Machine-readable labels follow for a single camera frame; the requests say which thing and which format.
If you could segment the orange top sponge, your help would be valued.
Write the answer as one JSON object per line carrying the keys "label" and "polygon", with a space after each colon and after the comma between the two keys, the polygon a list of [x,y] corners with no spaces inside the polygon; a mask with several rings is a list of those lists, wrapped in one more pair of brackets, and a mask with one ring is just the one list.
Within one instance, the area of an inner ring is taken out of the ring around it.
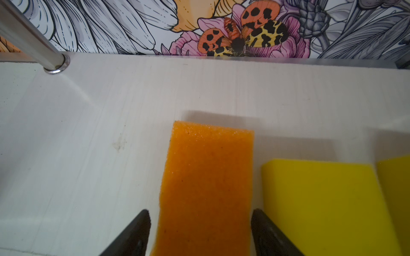
{"label": "orange top sponge", "polygon": [[154,256],[248,256],[254,132],[176,121]]}

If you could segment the yellow sponge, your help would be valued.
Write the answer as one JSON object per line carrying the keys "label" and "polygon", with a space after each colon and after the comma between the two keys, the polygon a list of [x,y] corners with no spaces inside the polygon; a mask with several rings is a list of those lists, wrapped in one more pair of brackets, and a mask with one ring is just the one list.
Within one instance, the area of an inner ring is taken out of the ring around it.
{"label": "yellow sponge", "polygon": [[410,156],[379,161],[379,182],[404,256],[410,254]]}
{"label": "yellow sponge", "polygon": [[264,212],[304,255],[402,254],[372,165],[275,159],[261,175]]}

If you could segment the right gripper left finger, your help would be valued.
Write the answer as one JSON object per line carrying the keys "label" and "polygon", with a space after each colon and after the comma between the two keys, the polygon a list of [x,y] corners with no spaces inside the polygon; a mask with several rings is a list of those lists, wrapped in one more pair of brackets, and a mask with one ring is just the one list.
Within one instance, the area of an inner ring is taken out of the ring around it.
{"label": "right gripper left finger", "polygon": [[151,219],[142,210],[100,256],[144,256],[146,254]]}

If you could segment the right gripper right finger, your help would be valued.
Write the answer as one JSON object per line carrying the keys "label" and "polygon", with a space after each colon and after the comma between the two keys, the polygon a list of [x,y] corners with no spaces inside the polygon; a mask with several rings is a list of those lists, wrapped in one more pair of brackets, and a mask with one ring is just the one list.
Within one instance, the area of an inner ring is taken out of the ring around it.
{"label": "right gripper right finger", "polygon": [[254,209],[251,229],[257,256],[304,256],[261,209]]}

